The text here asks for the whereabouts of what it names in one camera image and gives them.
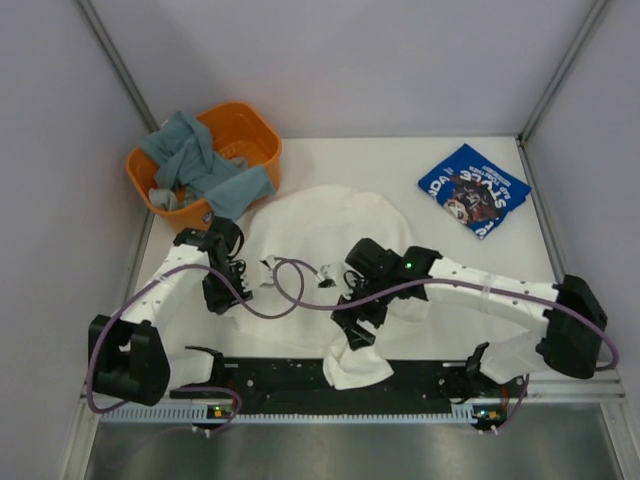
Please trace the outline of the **white t shirt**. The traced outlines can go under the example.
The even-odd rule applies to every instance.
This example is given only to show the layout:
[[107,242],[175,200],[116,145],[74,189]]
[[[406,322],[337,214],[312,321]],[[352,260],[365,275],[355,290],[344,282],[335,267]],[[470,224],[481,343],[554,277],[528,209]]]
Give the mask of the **white t shirt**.
[[[333,305],[344,282],[340,264],[362,238],[371,238],[385,249],[402,254],[417,244],[405,216],[378,193],[341,185],[302,190],[274,200],[242,220],[246,243],[241,257],[247,264],[253,289],[252,306],[258,318],[241,306],[227,313],[238,330],[275,347],[277,353],[313,354],[323,359],[323,374],[337,390],[367,387],[392,376],[389,362],[373,346],[353,351],[330,313],[296,308],[283,292],[296,295],[303,287],[304,301]],[[289,265],[279,270],[279,287],[273,287],[264,270],[272,257],[307,262],[335,280],[333,288],[321,288],[311,272],[300,281]]]

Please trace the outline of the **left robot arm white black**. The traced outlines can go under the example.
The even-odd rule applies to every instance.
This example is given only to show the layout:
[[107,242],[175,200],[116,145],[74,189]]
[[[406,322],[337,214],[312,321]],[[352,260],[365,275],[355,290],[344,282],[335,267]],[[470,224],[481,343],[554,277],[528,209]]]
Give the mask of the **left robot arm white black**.
[[146,406],[168,391],[194,386],[205,396],[226,387],[227,374],[216,366],[218,353],[186,346],[165,351],[164,334],[190,292],[203,289],[207,309],[222,315],[249,301],[246,264],[237,255],[244,235],[233,221],[220,218],[208,229],[186,228],[176,235],[158,270],[114,314],[98,315],[88,331],[88,389]]

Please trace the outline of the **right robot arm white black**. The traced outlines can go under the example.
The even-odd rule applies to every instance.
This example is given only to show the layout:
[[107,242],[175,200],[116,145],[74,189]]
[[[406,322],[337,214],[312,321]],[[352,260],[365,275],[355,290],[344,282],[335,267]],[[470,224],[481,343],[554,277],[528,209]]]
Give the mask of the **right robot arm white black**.
[[331,319],[345,340],[332,345],[324,360],[327,381],[338,390],[392,376],[375,342],[396,300],[467,307],[523,328],[508,340],[478,345],[467,358],[467,384],[478,395],[547,369],[575,379],[596,373],[607,317],[580,277],[567,275],[558,283],[516,280],[420,246],[398,254],[371,238],[359,240],[344,261],[323,267],[322,273],[340,291]]

